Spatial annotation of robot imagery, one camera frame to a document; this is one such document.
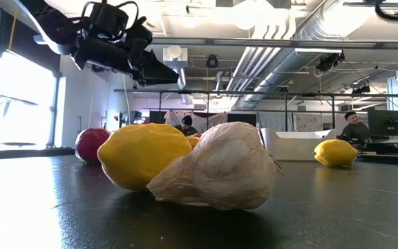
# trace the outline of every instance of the table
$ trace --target table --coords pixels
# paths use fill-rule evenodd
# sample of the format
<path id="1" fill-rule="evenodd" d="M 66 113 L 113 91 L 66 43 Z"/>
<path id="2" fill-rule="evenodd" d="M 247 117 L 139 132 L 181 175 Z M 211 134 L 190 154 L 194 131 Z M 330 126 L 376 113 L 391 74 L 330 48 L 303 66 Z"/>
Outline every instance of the table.
<path id="1" fill-rule="evenodd" d="M 158 203 L 74 156 L 0 160 L 0 248 L 398 248 L 398 166 L 282 163 L 252 211 Z"/>

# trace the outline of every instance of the person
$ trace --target person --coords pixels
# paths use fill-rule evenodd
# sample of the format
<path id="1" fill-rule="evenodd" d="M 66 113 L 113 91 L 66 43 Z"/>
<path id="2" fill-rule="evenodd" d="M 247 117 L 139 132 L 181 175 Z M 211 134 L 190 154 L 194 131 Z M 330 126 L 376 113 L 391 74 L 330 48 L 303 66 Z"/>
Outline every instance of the person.
<path id="1" fill-rule="evenodd" d="M 359 122 L 357 114 L 349 111 L 345 114 L 345 120 L 348 125 L 343 128 L 342 136 L 348 140 L 357 140 L 358 144 L 365 144 L 368 141 L 369 131 L 366 124 Z"/>
<path id="2" fill-rule="evenodd" d="M 191 116 L 185 116 L 182 119 L 182 125 L 175 125 L 174 127 L 178 130 L 180 130 L 184 136 L 191 136 L 194 134 L 197 134 L 197 130 L 194 129 L 191 125 L 193 124 L 193 119 Z"/>

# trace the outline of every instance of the shirt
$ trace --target shirt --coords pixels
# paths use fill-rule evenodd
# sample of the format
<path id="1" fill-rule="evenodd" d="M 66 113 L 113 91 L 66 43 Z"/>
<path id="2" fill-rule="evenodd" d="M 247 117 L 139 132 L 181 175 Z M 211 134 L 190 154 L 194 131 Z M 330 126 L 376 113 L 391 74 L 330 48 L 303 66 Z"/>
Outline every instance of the shirt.
<path id="1" fill-rule="evenodd" d="M 349 124 L 343 128 L 342 135 L 345 135 L 349 139 L 356 138 L 360 143 L 365 143 L 368 141 L 369 131 L 364 123 L 356 125 Z"/>
<path id="2" fill-rule="evenodd" d="M 182 130 L 182 125 L 175 125 L 174 127 L 176 129 L 180 130 L 184 134 L 184 136 L 191 136 L 191 135 L 198 133 L 198 131 L 196 129 L 194 129 L 194 127 L 190 127 L 190 129 L 188 129 L 186 131 Z"/>

